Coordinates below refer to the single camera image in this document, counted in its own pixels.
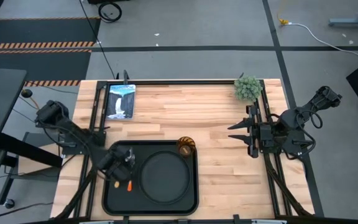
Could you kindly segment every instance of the white cable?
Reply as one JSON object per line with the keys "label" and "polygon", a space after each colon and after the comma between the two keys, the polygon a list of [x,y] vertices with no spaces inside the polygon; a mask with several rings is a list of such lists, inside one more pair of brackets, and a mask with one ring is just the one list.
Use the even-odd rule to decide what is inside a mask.
{"label": "white cable", "polygon": [[288,23],[288,24],[285,24],[285,25],[286,25],[286,26],[294,25],[294,26],[304,27],[304,28],[306,28],[306,29],[309,31],[309,33],[313,36],[313,38],[315,38],[318,42],[320,42],[320,43],[322,43],[322,44],[325,44],[325,45],[328,45],[328,46],[330,46],[330,47],[333,47],[333,48],[335,48],[336,50],[340,50],[341,52],[352,53],[352,54],[355,54],[355,55],[358,56],[358,53],[356,53],[356,52],[353,52],[353,51],[350,51],[350,50],[343,50],[343,49],[337,48],[337,47],[335,47],[335,46],[333,46],[333,45],[331,45],[331,44],[329,44],[329,43],[326,43],[326,42],[324,42],[324,41],[318,39],[315,35],[313,35],[313,33],[310,31],[310,29],[309,29],[307,26],[305,26],[305,25],[302,25],[302,24],[294,24],[294,23],[291,23],[291,22]]}

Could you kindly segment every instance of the black floor mat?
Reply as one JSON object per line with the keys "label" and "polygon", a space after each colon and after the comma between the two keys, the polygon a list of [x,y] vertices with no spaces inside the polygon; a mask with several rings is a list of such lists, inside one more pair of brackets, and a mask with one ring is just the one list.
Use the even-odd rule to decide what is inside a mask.
{"label": "black floor mat", "polygon": [[84,80],[90,50],[3,50],[0,68],[27,70],[27,86],[70,86]]}
{"label": "black floor mat", "polygon": [[[98,33],[100,19],[90,23]],[[0,49],[91,47],[96,41],[86,18],[0,19]]]}

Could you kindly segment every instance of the gray floor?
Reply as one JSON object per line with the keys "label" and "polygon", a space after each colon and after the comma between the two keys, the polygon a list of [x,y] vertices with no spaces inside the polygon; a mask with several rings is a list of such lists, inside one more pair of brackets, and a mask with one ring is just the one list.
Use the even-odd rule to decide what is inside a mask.
{"label": "gray floor", "polygon": [[[276,18],[280,1],[269,0]],[[119,2],[122,19],[102,24],[99,36],[105,47],[184,46],[184,45],[265,45],[272,46],[264,7],[260,0],[133,0]],[[95,6],[84,2],[89,16]],[[358,46],[358,29],[330,28],[332,17],[355,17],[358,1],[288,0],[281,18],[308,26],[314,34],[334,45]],[[82,17],[78,1],[5,0],[0,18]],[[301,27],[279,27],[282,46],[321,46]],[[275,52],[183,51],[109,52],[115,72],[126,69],[131,78],[236,78],[242,72],[257,78],[281,78]],[[340,107],[320,112],[322,129],[307,130],[316,138],[312,165],[327,217],[358,219],[358,98],[345,77],[358,67],[358,57],[343,52],[284,52],[296,103],[306,103],[322,85],[329,85],[343,96]],[[111,78],[103,55],[94,52],[87,79]],[[61,90],[77,91],[77,87]],[[71,115],[75,95],[32,88],[36,100],[49,99],[67,105]],[[30,118],[35,111],[20,100],[15,109]],[[12,112],[4,132],[22,138],[26,131],[40,133],[30,121]],[[9,198],[17,208],[38,202],[51,202],[56,183],[15,180]],[[45,220],[51,206],[35,207],[0,218],[0,223]]]}

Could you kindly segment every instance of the wooden table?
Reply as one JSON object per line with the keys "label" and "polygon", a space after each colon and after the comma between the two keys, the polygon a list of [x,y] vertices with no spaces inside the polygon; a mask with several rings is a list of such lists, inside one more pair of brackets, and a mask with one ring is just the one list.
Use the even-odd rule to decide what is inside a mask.
{"label": "wooden table", "polygon": [[[81,128],[90,125],[96,82],[83,80],[80,85],[73,121]],[[264,82],[271,112],[282,113],[287,103],[280,80],[266,79]],[[240,218],[273,218],[263,156],[251,158],[242,141],[227,136],[244,134],[245,129],[227,130],[227,127],[247,116],[245,107],[249,104],[251,102],[235,99],[233,85],[138,85],[134,119],[106,121],[106,126],[110,126],[106,147],[118,140],[193,138],[198,150],[200,204],[188,217],[130,219],[232,219],[234,214],[239,214]],[[96,124],[99,124],[100,112],[101,109]],[[58,215],[76,192],[82,163],[83,156],[76,156],[60,172],[51,217]],[[289,161],[282,155],[282,164],[288,188],[302,206],[313,213],[302,163]],[[101,205],[103,184],[98,177],[91,219],[121,220],[122,217],[104,212]],[[284,214],[282,195],[277,186],[276,189],[280,211]],[[87,201],[88,193],[85,192],[80,216],[85,216]]]}

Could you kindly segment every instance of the orange and black striped tape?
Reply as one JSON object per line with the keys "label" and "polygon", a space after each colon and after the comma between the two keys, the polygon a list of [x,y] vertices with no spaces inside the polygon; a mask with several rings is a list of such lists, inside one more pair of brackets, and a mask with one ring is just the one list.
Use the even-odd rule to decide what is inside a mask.
{"label": "orange and black striped tape", "polygon": [[87,49],[73,49],[73,50],[0,50],[0,54],[33,54],[33,53],[67,53],[67,52],[89,52]]}
{"label": "orange and black striped tape", "polygon": [[78,86],[81,80],[44,80],[44,81],[27,81],[24,86]]}
{"label": "orange and black striped tape", "polygon": [[92,47],[93,41],[38,42],[38,43],[0,43],[0,49],[33,49],[59,47]]}
{"label": "orange and black striped tape", "polygon": [[[86,17],[0,18],[0,21],[5,21],[5,20],[48,20],[48,19],[86,19]],[[100,19],[100,17],[93,16],[93,17],[88,17],[88,19]]]}

